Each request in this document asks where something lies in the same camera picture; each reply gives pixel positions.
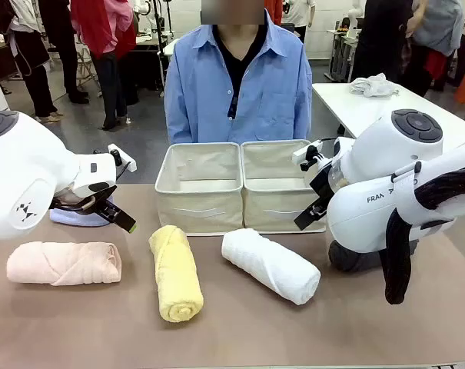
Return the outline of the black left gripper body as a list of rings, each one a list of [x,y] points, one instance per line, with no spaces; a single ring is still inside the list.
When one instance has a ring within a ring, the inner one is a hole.
[[[115,190],[116,188],[106,188],[84,199],[78,203],[79,210],[76,213],[82,215],[96,214],[105,220],[114,220],[119,213],[119,207],[111,199]]]

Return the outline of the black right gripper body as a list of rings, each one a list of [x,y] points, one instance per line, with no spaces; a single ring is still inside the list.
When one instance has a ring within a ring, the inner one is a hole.
[[[329,184],[331,168],[332,165],[325,165],[311,181],[311,188],[322,201],[329,201],[334,196],[334,192]]]

